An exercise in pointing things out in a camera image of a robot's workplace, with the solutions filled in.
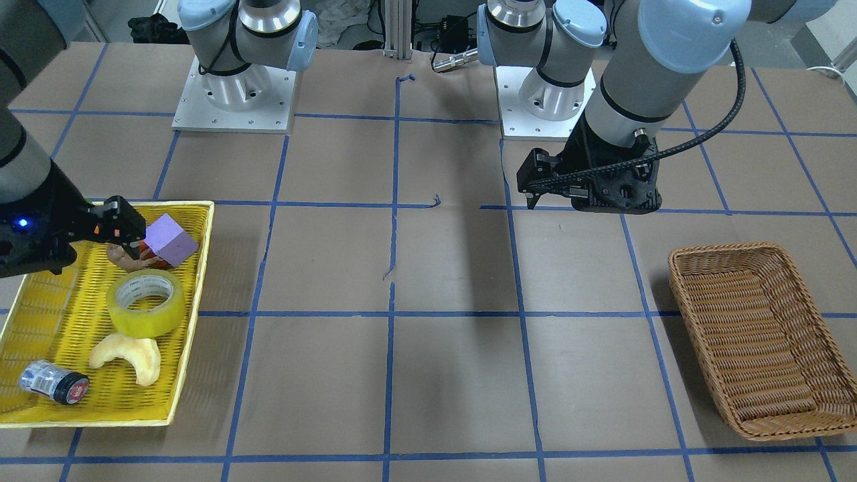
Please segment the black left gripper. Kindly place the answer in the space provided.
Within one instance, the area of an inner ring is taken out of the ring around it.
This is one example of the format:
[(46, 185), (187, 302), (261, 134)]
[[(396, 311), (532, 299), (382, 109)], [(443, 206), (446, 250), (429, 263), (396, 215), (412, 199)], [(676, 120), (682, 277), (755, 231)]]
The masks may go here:
[[(559, 173), (569, 174), (596, 167), (632, 161), (656, 152), (656, 143), (645, 128), (631, 131), (631, 146), (615, 146), (604, 141), (582, 116), (559, 153)], [(656, 189), (659, 162), (634, 165), (609, 173), (597, 173), (582, 181), (586, 198), (575, 198), (572, 206), (582, 212), (648, 214), (661, 208)], [(535, 210), (541, 192), (526, 193), (527, 210)]]

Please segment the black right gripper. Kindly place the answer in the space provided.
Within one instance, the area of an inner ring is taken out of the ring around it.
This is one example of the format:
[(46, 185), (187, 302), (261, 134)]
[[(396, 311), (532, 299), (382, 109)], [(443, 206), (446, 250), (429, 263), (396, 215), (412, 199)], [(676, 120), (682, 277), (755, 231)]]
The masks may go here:
[(98, 208), (55, 163), (28, 196), (2, 204), (1, 276), (50, 271), (61, 274), (77, 259), (72, 243), (94, 239)]

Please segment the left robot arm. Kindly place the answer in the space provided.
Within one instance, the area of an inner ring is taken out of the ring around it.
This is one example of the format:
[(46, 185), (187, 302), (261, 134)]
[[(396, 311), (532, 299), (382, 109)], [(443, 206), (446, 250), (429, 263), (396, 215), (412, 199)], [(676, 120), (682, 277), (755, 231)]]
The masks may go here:
[[(648, 214), (662, 204), (660, 161), (709, 140), (737, 116), (747, 74), (736, 36), (747, 22), (801, 22), (832, 1), (618, 1), (610, 16), (589, 1), (487, 1), (475, 13), (481, 63), (533, 68), (533, 79), (578, 92), (610, 31), (617, 46), (557, 155), (532, 149), (516, 173), (529, 210), (559, 195), (581, 212)], [(737, 92), (724, 119), (670, 149), (656, 135), (727, 52)]]

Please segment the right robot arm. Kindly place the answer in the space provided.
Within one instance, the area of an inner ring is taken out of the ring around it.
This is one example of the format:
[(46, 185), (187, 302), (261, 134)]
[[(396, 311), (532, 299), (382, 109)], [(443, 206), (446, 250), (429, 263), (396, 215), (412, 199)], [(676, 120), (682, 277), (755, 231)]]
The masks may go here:
[(83, 30), (82, 1), (3, 1), (2, 277), (61, 274), (76, 261), (76, 222), (90, 207), (80, 190), (9, 109)]

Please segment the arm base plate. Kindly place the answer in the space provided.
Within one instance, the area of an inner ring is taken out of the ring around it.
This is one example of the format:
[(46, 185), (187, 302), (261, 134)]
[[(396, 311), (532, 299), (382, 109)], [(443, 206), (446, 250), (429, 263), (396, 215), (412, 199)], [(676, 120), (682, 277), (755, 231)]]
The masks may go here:
[(175, 131), (268, 133), (291, 130), (296, 72), (251, 65), (235, 76), (201, 74), (193, 59), (171, 127)]
[(563, 88), (520, 66), (496, 67), (495, 84), (503, 138), (536, 141), (565, 141), (597, 86), (592, 70), (582, 84)]

